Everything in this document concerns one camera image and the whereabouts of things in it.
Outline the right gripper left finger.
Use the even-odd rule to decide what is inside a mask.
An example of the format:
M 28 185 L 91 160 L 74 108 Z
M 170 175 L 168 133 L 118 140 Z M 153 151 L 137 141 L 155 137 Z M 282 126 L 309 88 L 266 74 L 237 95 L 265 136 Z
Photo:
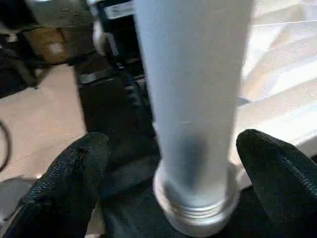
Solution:
M 109 138 L 102 133 L 72 142 L 20 199 L 2 237 L 83 238 L 109 156 Z

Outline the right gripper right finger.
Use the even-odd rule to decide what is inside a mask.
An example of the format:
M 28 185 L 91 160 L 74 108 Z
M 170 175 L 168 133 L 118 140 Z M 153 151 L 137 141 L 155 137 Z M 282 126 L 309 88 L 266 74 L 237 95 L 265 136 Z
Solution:
M 286 238 L 317 236 L 317 165 L 294 145 L 247 129 L 236 148 L 255 194 Z

